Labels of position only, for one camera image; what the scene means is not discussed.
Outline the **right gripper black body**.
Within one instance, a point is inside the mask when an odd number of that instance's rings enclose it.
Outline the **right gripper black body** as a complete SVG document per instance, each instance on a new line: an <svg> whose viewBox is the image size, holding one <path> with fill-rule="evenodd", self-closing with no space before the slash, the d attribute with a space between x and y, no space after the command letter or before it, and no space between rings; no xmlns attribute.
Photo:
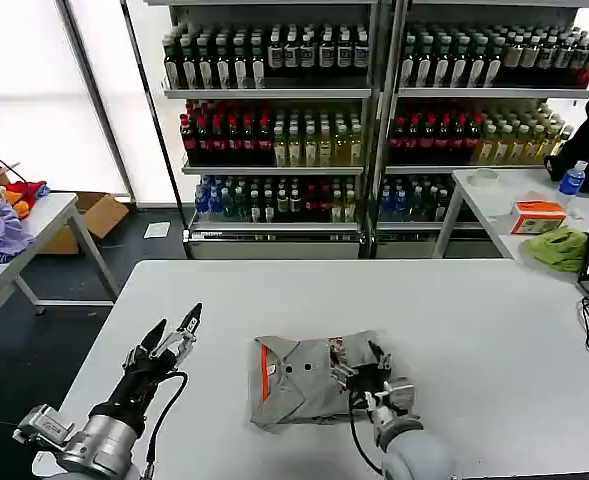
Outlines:
<svg viewBox="0 0 589 480"><path fill-rule="evenodd" d="M349 398L354 403L364 402L365 393L374 395L384 390L384 382L391 377L392 369L379 364L364 364L352 368L346 380Z"/></svg>

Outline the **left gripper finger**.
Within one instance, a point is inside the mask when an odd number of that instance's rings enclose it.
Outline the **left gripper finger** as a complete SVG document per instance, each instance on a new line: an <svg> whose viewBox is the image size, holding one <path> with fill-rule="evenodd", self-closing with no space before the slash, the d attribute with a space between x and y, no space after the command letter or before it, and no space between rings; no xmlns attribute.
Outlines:
<svg viewBox="0 0 589 480"><path fill-rule="evenodd" d="M139 344L128 352L122 364L124 370L132 367L141 358L148 358L150 356L151 352L156 348L161 340L166 323L166 319L161 319L150 331L146 333Z"/></svg>
<svg viewBox="0 0 589 480"><path fill-rule="evenodd" d="M197 341L203 304L197 303L150 354L153 360L162 360L169 368L178 368L187 358Z"/></svg>

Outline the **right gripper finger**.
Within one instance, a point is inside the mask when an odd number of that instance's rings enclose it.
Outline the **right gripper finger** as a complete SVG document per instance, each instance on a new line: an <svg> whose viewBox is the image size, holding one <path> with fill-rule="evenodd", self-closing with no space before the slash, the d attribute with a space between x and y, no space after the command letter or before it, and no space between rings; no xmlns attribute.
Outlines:
<svg viewBox="0 0 589 480"><path fill-rule="evenodd" d="M376 360L375 366L377 370L390 371L391 370L391 354L386 353L380 345L372 340L368 341L368 345Z"/></svg>
<svg viewBox="0 0 589 480"><path fill-rule="evenodd" d="M351 391L359 374L357 368L349 366L341 361L330 362L332 378L344 391Z"/></svg>

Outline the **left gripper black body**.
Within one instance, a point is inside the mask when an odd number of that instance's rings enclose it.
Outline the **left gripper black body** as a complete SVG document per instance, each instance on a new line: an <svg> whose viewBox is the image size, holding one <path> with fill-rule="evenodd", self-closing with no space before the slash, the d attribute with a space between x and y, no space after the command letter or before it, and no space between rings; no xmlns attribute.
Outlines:
<svg viewBox="0 0 589 480"><path fill-rule="evenodd" d="M123 376L109 398L89 413L89 430L97 433L109 423L143 433L145 415L158 386L178 371L183 358L172 351L158 357L148 351L130 351L123 362Z"/></svg>

